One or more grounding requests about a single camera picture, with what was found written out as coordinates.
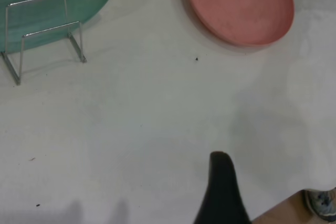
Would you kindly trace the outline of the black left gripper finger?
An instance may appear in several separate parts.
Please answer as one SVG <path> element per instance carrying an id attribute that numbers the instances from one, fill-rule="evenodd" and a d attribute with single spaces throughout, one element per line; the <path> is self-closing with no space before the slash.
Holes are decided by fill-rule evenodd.
<path id="1" fill-rule="evenodd" d="M 244 207 L 234 164 L 224 152 L 209 158 L 207 189 L 195 223 L 251 223 Z"/>

